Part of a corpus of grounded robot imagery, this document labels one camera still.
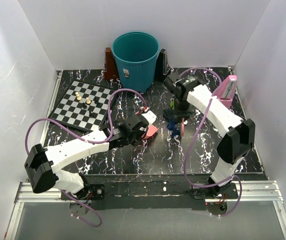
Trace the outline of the pink hand brush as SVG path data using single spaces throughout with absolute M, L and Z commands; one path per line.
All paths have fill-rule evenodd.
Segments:
M 182 118 L 182 121 L 181 121 L 181 136 L 183 136 L 185 134 L 185 125 L 186 125 L 186 120 L 184 118 Z

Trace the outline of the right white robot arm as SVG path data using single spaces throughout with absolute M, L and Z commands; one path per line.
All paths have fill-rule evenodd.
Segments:
M 230 111 L 237 85 L 237 76 L 229 75 L 210 92 L 203 81 L 193 76 L 185 78 L 177 73 L 167 75 L 164 84 L 174 96 L 173 109 L 163 111 L 163 116 L 176 124 L 183 124 L 191 108 L 197 108 L 218 130 L 222 137 L 217 146 L 219 160 L 208 179 L 209 194 L 220 199 L 227 193 L 227 187 L 241 160 L 254 147 L 255 123 L 244 120 Z

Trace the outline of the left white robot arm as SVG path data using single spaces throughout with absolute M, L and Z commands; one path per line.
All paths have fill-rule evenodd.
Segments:
M 152 111 L 138 113 L 114 125 L 113 130 L 106 127 L 63 144 L 43 147 L 34 145 L 24 163 L 32 191 L 40 194 L 51 188 L 68 191 L 77 199 L 86 199 L 90 184 L 78 173 L 64 170 L 67 165 L 85 157 L 107 152 L 114 148 L 134 145 L 147 136 L 147 131 L 156 120 Z

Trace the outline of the pink dustpan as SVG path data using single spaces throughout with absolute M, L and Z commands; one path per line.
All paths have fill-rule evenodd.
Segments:
M 141 126 L 138 130 L 138 136 L 140 140 L 148 139 L 152 137 L 157 131 L 158 128 L 153 125 L 156 121 L 156 115 L 151 111 L 147 111 L 145 113 L 140 113 L 139 111 L 135 113 L 136 115 L 143 115 L 143 117 L 148 121 L 148 126 Z

